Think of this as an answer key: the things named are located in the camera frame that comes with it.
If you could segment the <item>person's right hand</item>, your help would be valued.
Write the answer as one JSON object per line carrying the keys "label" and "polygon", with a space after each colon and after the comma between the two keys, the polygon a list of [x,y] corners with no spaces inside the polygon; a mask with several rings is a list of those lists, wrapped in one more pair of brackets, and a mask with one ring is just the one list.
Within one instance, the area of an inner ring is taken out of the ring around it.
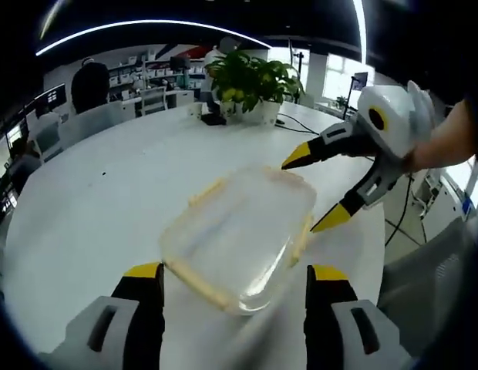
{"label": "person's right hand", "polygon": [[415,173],[467,161],[476,152],[476,132],[470,105],[463,99],[432,131],[429,140],[417,143],[408,153],[406,169]]}

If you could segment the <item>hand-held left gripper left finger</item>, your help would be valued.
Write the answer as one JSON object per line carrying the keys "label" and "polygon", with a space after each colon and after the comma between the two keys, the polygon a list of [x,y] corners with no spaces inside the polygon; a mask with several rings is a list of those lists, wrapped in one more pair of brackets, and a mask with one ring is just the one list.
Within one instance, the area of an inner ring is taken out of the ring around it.
{"label": "hand-held left gripper left finger", "polygon": [[132,267],[110,296],[100,296],[66,326],[41,361],[50,369],[158,369],[165,331],[164,266]]}

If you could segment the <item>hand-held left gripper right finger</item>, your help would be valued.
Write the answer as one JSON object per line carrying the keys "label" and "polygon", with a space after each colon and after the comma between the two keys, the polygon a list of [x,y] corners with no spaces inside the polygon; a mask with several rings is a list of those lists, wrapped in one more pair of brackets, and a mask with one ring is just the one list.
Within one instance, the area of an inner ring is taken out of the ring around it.
{"label": "hand-held left gripper right finger", "polygon": [[398,327],[332,266],[307,266],[307,369],[409,369]]}

